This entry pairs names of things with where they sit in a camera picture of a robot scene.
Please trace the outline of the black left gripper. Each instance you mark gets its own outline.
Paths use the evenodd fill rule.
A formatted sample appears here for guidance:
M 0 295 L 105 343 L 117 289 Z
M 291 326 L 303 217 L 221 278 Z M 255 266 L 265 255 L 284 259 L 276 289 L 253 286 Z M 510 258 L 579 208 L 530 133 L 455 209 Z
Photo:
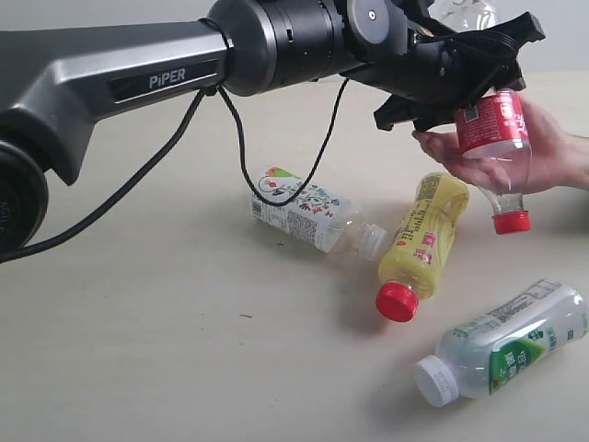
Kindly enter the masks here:
M 435 1 L 433 23 L 348 17 L 345 41 L 360 65 L 342 73 L 391 96 L 374 113 L 379 130 L 411 122 L 418 132 L 453 124 L 489 89 L 523 87 L 521 48 L 546 39 L 529 12 L 502 20 L 496 1 Z

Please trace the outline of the person's open hand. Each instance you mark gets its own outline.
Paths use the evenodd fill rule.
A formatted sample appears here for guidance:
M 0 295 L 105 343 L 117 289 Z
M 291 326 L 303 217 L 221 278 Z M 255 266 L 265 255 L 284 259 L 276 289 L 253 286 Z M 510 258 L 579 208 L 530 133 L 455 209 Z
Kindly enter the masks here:
M 586 189 L 588 139 L 567 133 L 556 118 L 525 95 L 520 96 L 531 152 L 504 161 L 468 159 L 455 133 L 418 132 L 411 136 L 422 151 L 451 175 L 494 193 L 533 194 L 556 187 Z

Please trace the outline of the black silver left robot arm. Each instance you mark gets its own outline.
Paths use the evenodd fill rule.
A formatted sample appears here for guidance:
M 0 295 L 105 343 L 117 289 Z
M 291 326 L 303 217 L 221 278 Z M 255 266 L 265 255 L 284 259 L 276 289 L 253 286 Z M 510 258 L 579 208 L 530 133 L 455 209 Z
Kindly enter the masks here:
M 426 1 L 218 1 L 196 21 L 1 34 L 1 259 L 55 248 L 101 218 L 183 136 L 206 96 L 249 97 L 339 75 L 388 94 L 375 111 L 388 131 L 451 123 L 491 89 L 520 91 L 521 48 L 542 41 L 523 13 L 456 30 Z M 193 92 L 171 138 L 83 220 L 42 242 L 45 174 L 79 175 L 95 125 Z

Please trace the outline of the person's bare forearm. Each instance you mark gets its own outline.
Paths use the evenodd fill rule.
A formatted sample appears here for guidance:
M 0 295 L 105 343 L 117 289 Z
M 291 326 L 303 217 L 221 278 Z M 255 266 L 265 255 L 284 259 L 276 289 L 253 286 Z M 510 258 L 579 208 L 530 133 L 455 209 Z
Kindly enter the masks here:
M 566 181 L 570 187 L 588 190 L 589 143 L 586 136 L 567 136 L 568 156 Z

